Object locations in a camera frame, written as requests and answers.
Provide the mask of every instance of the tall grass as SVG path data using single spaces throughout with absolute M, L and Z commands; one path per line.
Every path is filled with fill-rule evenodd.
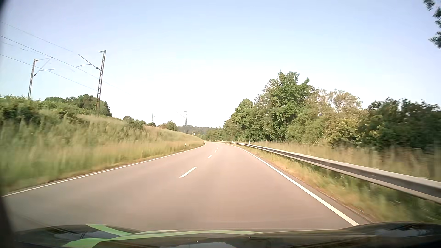
M 132 128 L 111 117 L 77 115 L 57 124 L 3 122 L 3 193 L 61 178 L 142 161 L 203 145 L 198 137 L 155 127 Z
M 267 159 L 371 221 L 417 221 L 441 224 L 441 206 L 434 202 L 270 152 L 249 147 L 242 148 Z
M 441 181 L 441 149 L 439 147 L 436 147 L 433 152 L 409 148 L 390 148 L 378 152 L 371 148 L 298 143 L 257 142 L 253 144 Z

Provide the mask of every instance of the grass verge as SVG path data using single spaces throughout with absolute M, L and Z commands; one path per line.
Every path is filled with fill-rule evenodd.
M 54 124 L 4 122 L 0 129 L 2 194 L 47 182 L 192 149 L 193 135 L 111 117 L 77 115 Z
M 322 167 L 240 146 L 374 222 L 441 223 L 441 206 Z

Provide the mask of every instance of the grassy embankment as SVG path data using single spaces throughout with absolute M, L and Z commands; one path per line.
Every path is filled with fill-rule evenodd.
M 367 152 L 368 150 L 357 150 L 355 148 L 333 149 L 331 147 L 307 146 L 293 143 L 260 142 L 255 144 L 357 165 L 370 165 L 371 167 L 410 175 L 420 173 L 417 174 L 419 176 L 429 175 L 429 172 L 424 171 L 428 170 L 430 166 L 433 166 L 434 157 L 436 158 L 436 155 L 428 154 L 426 157 L 418 157 L 418 160 L 412 157 L 414 156 L 413 154 L 409 153 L 390 157 L 392 152 L 380 155 L 372 151 L 369 153 Z M 336 173 L 319 166 L 299 162 L 294 159 L 287 159 L 258 149 L 242 148 L 272 162 L 277 167 L 336 199 L 343 205 L 359 211 L 372 221 L 441 223 L 441 206 L 439 204 Z
M 21 99 L 2 102 L 2 193 L 199 147 L 181 132 L 131 126 L 112 117 L 71 114 Z

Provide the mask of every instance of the overhead wire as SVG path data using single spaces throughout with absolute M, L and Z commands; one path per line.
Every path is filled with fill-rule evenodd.
M 23 61 L 21 61 L 21 60 L 14 59 L 14 58 L 11 58 L 11 57 L 8 57 L 8 56 L 3 55 L 3 54 L 0 54 L 0 55 L 3 56 L 3 57 L 6 57 L 6 58 L 8 58 L 8 59 L 12 59 L 12 60 L 15 60 L 15 61 L 21 62 L 21 63 L 23 63 L 23 64 L 31 65 L 31 64 L 29 64 L 29 63 L 26 63 L 26 62 L 23 62 Z M 82 83 L 76 82 L 76 81 L 74 81 L 74 80 L 72 80 L 72 79 L 68 79 L 67 77 L 64 77 L 64 76 L 62 76 L 62 75 L 56 74 L 56 73 L 54 73 L 54 72 L 52 72 L 52 71 L 48 71 L 48 72 L 50 72 L 50 73 L 52 73 L 52 74 L 55 74 L 55 75 L 57 75 L 57 76 L 59 76 L 59 77 L 62 77 L 62 78 L 64 78 L 64 79 L 67 79 L 67 80 L 69 80 L 69 81 L 72 81 L 72 82 L 74 82 L 74 83 L 77 83 L 77 84 L 79 84 L 79 85 L 81 85 L 81 86 L 84 86 L 84 87 L 86 87 L 86 88 L 89 88 L 89 89 L 91 89 L 91 90 L 96 90 L 96 89 L 90 88 L 89 86 L 86 86 L 86 85 L 84 85 L 84 84 L 82 84 Z
M 23 44 L 21 44 L 21 43 L 19 43 L 19 42 L 17 42 L 17 41 L 14 41 L 14 40 L 11 40 L 11 39 L 9 39 L 9 38 L 6 38 L 6 37 L 4 37 L 3 35 L 0 35 L 0 37 L 3 37 L 3 38 L 5 38 L 5 39 L 8 39 L 8 40 L 10 40 L 10 41 L 12 41 L 12 42 L 15 42 L 15 43 L 19 44 L 19 45 L 22 45 L 22 46 L 24 46 L 24 47 L 27 47 L 27 48 L 29 48 L 29 49 L 32 49 L 32 50 L 34 50 L 34 51 L 36 51 L 36 52 L 39 52 L 39 53 L 41 53 L 41 54 L 43 54 L 43 55 L 45 55 L 45 56 L 51 57 L 51 58 L 53 58 L 53 59 L 55 59 L 55 60 L 58 60 L 59 62 L 65 63 L 65 64 L 67 64 L 67 65 L 69 65 L 69 66 L 72 66 L 72 67 L 76 68 L 74 65 L 71 65 L 71 64 L 69 64 L 68 62 L 64 62 L 64 61 L 62 61 L 62 60 L 59 60 L 59 59 L 54 58 L 54 57 L 52 57 L 52 56 L 49 56 L 49 55 L 47 55 L 46 53 L 40 52 L 40 51 L 38 51 L 38 50 L 36 50 L 36 49 L 33 49 L 33 48 L 29 47 L 29 46 L 23 45 Z M 96 78 L 96 79 L 99 79 L 99 78 L 97 78 L 96 76 L 94 76 L 94 75 L 92 75 L 92 74 L 90 74 L 90 73 L 88 73 L 88 72 L 86 72 L 86 71 L 84 71 L 84 70 L 82 70 L 82 69 L 80 69 L 80 68 L 77 68 L 77 69 L 80 70 L 80 71 L 83 71 L 83 72 L 85 72 L 85 73 L 87 73 L 87 74 L 89 74 L 89 75 L 91 75 L 92 77 L 94 77 L 94 78 Z
M 45 41 L 45 42 L 47 42 L 47 43 L 49 43 L 49 44 L 52 44 L 52 45 L 54 45 L 54 46 L 57 46 L 57 47 L 60 47 L 60 48 L 62 48 L 62 49 L 64 49 L 64 50 L 67 50 L 67 51 L 69 51 L 69 52 L 71 52 L 71 53 L 75 53 L 75 52 L 73 52 L 73 51 L 71 51 L 71 50 L 69 50 L 69 49 L 67 49 L 67 48 L 64 48 L 64 47 L 62 47 L 62 46 L 59 46 L 59 45 L 57 45 L 57 44 L 54 44 L 54 43 L 52 43 L 52 42 L 49 42 L 49 41 L 47 41 L 47 40 L 45 40 L 45 39 L 43 39 L 43 38 L 40 38 L 40 37 L 38 37 L 38 36 L 36 36 L 36 35 L 33 35 L 33 34 L 31 34 L 31 33 L 28 33 L 28 32 L 26 32 L 26 31 L 24 31 L 24 30 L 21 30 L 21 29 L 19 29 L 19 28 L 17 28 L 17 27 L 14 27 L 14 26 L 12 26 L 12 25 L 10 25 L 10 24 L 7 24 L 7 23 L 5 23 L 5 22 L 1 22 L 1 23 L 3 23 L 3 24 L 5 24 L 5 25 L 8 25 L 8 26 L 10 26 L 10 27 L 12 27 L 12 28 L 15 28 L 15 29 L 17 29 L 17 30 L 19 30 L 19 31 L 21 31 L 21 32 L 24 32 L 24 33 L 26 33 L 26 34 L 28 34 L 28 35 L 31 35 L 31 36 L 34 36 L 35 38 L 38 38 L 38 39 L 40 39 L 40 40 L 42 40 L 42 41 Z M 85 73 L 87 73 L 87 74 L 89 74 L 89 75 L 91 75 L 92 77 L 94 77 L 94 78 L 96 78 L 96 79 L 99 79 L 98 77 L 96 77 L 96 76 L 94 76 L 94 75 L 92 75 L 92 74 L 90 74 L 90 73 L 88 73 L 88 72 L 86 72 L 86 71 L 84 71 L 84 70 L 81 70 L 81 69 L 79 69 L 80 71 L 83 71 L 83 72 L 85 72 Z M 117 89 L 120 89 L 119 87 L 117 87 L 117 86 L 115 86 L 115 85 L 112 85 L 112 84 L 110 84 L 110 83 L 108 83 L 108 82 L 106 82 L 106 81 L 104 81 L 103 80 L 103 82 L 104 83 L 106 83 L 106 84 L 108 84 L 108 85 L 110 85 L 110 86 L 112 86 L 112 87 L 115 87 L 115 88 L 117 88 Z
M 10 26 L 10 27 L 12 27 L 12 28 L 15 28 L 15 29 L 17 29 L 17 30 L 20 30 L 20 31 L 22 31 L 23 33 L 26 33 L 26 34 L 28 34 L 28 35 L 34 36 L 35 38 L 38 38 L 38 39 L 40 39 L 40 40 L 42 40 L 42 41 L 45 41 L 45 42 L 47 42 L 47 43 L 49 43 L 49 44 L 52 44 L 52 45 L 54 45 L 54 46 L 58 46 L 59 48 L 63 48 L 64 50 L 73 53 L 73 51 L 71 51 L 71 50 L 69 50 L 69 49 L 67 49 L 67 48 L 64 48 L 64 47 L 62 47 L 62 46 L 59 46 L 59 45 L 54 44 L 54 43 L 52 43 L 52 42 L 49 42 L 49 41 L 47 41 L 47 40 L 45 40 L 45 39 L 43 39 L 43 38 L 40 38 L 40 37 L 38 37 L 38 36 L 35 36 L 35 35 L 31 34 L 31 33 L 28 33 L 28 32 L 26 32 L 26 31 L 24 31 L 24 30 L 21 30 L 21 29 L 19 29 L 19 28 L 17 28 L 17 27 L 14 27 L 14 26 L 9 25 L 9 24 L 4 23 L 4 22 L 1 22 L 1 23 L 3 23 L 4 25 L 8 25 L 8 26 Z
M 18 49 L 24 50 L 24 51 L 28 51 L 28 52 L 35 53 L 35 54 L 40 55 L 39 53 L 36 53 L 36 52 L 34 52 L 34 51 L 30 51 L 30 50 L 27 50 L 27 49 L 24 49 L 24 48 L 21 48 L 21 47 L 18 47 L 18 46 L 14 46 L 13 44 L 9 44 L 9 43 L 6 43 L 6 42 L 4 42 L 4 41 L 0 41 L 0 42 L 1 42 L 1 43 L 4 43 L 4 44 L 7 44 L 7 45 L 10 45 L 10 46 L 12 46 L 12 47 L 15 47 L 15 48 L 18 48 Z

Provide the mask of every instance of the two-lane road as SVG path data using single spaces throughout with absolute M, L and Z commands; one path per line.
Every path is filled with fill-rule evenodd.
M 193 150 L 4 200 L 16 230 L 86 223 L 146 231 L 339 229 L 366 223 L 288 178 L 241 148 L 206 142 Z

